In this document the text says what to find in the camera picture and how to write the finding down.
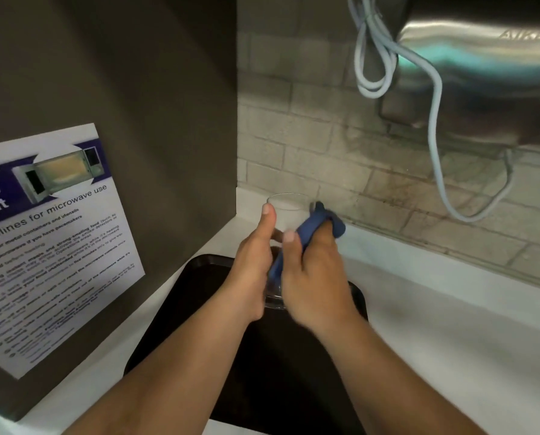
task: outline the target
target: person's right hand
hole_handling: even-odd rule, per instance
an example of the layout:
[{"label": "person's right hand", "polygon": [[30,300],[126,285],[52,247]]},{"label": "person's right hand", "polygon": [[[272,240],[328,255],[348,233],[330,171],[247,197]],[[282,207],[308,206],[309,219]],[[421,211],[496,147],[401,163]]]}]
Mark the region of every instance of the person's right hand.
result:
[{"label": "person's right hand", "polygon": [[333,226],[326,221],[312,235],[304,256],[300,237],[284,233],[282,253],[282,298],[293,319],[315,335],[337,328],[355,318],[342,258],[333,237]]}]

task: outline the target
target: hand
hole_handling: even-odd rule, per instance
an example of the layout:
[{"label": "hand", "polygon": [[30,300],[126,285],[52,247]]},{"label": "hand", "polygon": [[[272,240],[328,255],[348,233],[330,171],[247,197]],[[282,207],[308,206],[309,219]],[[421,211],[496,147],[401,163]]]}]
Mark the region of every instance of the hand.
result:
[{"label": "hand", "polygon": [[262,207],[258,227],[240,243],[236,259],[223,284],[234,293],[238,302],[245,303],[250,321],[256,321],[264,314],[264,290],[272,265],[270,240],[282,240],[282,232],[274,229],[274,226],[276,211],[273,205],[266,203]]},{"label": "hand", "polygon": [[298,234],[285,232],[282,297],[293,319],[318,336],[359,313],[334,241],[332,223],[323,223],[312,235],[304,256],[302,251]]}]

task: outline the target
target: power cord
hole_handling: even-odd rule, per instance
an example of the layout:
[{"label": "power cord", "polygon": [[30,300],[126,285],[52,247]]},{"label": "power cord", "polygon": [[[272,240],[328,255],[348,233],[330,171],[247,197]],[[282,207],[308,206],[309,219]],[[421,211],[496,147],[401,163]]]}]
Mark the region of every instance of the power cord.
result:
[{"label": "power cord", "polygon": [[[423,69],[433,81],[433,96],[431,99],[431,109],[429,110],[429,125],[427,132],[427,141],[429,145],[429,153],[431,154],[431,162],[433,164],[433,174],[435,182],[443,204],[448,212],[455,219],[466,223],[473,223],[486,217],[510,191],[513,185],[513,161],[512,150],[507,149],[504,153],[504,163],[506,164],[506,184],[500,191],[491,199],[483,209],[471,216],[462,215],[449,202],[449,198],[445,191],[445,183],[443,181],[443,171],[441,170],[441,160],[437,149],[437,116],[439,114],[439,103],[441,102],[441,94],[443,90],[443,82],[439,72],[425,58],[419,56],[412,50],[397,44],[393,41],[391,33],[387,26],[382,21],[381,15],[375,5],[375,0],[361,0],[355,5],[354,0],[348,0],[348,7],[351,12],[353,21],[359,29],[359,35],[356,40],[354,66],[356,83],[359,92],[365,97],[376,99],[383,96],[393,80],[393,74],[397,68],[397,55],[411,61],[413,64]],[[385,75],[382,79],[376,82],[369,81],[363,74],[365,67],[366,54],[366,34],[367,29],[371,39],[379,55],[383,66],[385,67]]]}]

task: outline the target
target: instruction poster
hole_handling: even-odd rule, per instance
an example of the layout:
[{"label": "instruction poster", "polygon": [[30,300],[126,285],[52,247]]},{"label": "instruction poster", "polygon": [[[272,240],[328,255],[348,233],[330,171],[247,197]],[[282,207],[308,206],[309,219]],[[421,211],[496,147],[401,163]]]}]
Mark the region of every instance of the instruction poster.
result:
[{"label": "instruction poster", "polygon": [[20,378],[144,275],[93,124],[0,143],[0,367]]}]

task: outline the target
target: tray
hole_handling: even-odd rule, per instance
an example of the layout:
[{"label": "tray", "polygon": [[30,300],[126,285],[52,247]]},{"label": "tray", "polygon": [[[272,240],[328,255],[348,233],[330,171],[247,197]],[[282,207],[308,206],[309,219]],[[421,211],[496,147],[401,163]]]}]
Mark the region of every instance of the tray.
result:
[{"label": "tray", "polygon": [[[200,255],[179,275],[133,355],[131,371],[222,285],[233,258]],[[361,291],[349,283],[367,318]],[[266,308],[246,329],[211,418],[269,435],[364,434],[332,360],[286,310]]]}]

